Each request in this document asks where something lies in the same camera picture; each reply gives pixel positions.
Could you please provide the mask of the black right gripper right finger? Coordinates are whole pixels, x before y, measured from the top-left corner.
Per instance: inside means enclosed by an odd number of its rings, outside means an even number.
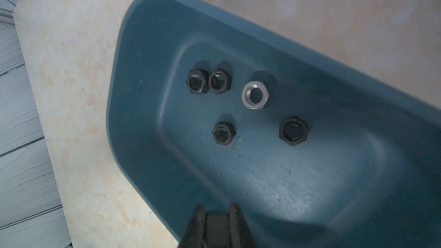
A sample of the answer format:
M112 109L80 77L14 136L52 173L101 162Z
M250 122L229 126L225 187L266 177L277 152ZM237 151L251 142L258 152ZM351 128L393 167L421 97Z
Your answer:
M232 248L256 248L256 241L238 203L229 205L230 242Z

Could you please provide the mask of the silver hex nut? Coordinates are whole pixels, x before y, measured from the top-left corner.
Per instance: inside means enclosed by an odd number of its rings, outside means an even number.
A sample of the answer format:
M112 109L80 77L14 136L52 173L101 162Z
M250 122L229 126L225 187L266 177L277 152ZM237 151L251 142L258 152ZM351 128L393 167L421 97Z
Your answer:
M269 91L262 82L252 81L244 86L241 99L249 110L263 109L269 99Z

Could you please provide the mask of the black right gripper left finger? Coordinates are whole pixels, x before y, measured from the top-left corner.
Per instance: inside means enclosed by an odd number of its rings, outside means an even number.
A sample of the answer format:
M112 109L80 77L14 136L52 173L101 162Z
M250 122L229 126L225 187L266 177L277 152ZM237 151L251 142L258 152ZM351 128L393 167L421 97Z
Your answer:
M192 213L178 248L204 248L206 230L206 207L199 204Z

